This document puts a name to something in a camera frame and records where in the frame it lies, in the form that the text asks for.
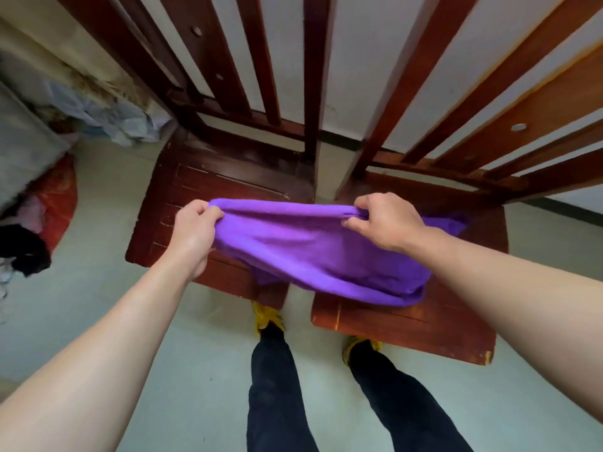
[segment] person's left arm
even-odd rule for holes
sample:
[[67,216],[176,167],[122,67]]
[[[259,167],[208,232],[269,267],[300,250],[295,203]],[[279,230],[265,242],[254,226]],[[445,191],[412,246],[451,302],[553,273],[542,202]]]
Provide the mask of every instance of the person's left arm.
[[159,261],[0,405],[0,450],[117,448],[186,284],[207,265],[222,215],[200,200],[179,211]]

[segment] foot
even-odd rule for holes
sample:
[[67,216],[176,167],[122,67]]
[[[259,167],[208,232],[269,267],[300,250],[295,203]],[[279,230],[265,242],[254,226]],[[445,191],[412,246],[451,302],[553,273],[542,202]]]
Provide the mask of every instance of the foot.
[[266,328],[270,322],[278,326],[283,332],[285,331],[283,318],[277,309],[253,301],[253,312],[256,314],[256,333],[258,336],[260,336],[260,330]]
[[343,354],[341,355],[343,363],[346,366],[350,366],[350,353],[351,350],[354,349],[354,346],[365,341],[371,341],[371,346],[373,347],[373,349],[375,349],[377,352],[381,351],[381,346],[383,345],[381,341],[373,341],[372,339],[365,338],[362,336],[349,336],[348,340],[345,343],[345,347],[343,348]]

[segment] chair backrest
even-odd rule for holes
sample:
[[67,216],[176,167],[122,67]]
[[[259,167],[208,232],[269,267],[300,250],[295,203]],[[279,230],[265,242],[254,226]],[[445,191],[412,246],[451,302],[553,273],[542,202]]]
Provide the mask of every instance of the chair backrest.
[[[197,113],[208,114],[301,140],[303,160],[314,163],[336,0],[303,0],[304,124],[280,116],[260,0],[236,2],[265,113],[250,108],[211,0],[160,1],[215,98],[200,95],[140,0],[118,0],[119,6],[114,0],[59,1],[193,133],[206,129]],[[439,157],[426,158],[591,19],[603,0],[563,0],[408,152],[382,148],[477,1],[425,0],[350,175],[359,178],[368,166],[417,172],[484,189],[500,201],[603,182],[603,149],[514,175],[603,140],[603,121],[493,169],[483,168],[603,106],[603,45],[555,71]]]

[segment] person's right arm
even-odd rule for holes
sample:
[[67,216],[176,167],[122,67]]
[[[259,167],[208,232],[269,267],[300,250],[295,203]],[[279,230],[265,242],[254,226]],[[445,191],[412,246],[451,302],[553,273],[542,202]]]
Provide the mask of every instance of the person's right arm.
[[603,282],[426,227],[393,193],[356,199],[343,226],[428,267],[549,382],[603,422]]

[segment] pant leg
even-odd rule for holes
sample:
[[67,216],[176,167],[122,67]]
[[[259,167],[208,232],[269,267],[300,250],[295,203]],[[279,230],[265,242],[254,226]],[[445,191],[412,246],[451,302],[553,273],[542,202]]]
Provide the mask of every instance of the pant leg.
[[302,391],[283,331],[270,323],[252,355],[247,450],[318,452],[307,425]]
[[385,428],[396,452],[466,452],[471,448],[427,389],[398,371],[369,341],[350,354],[354,379]]

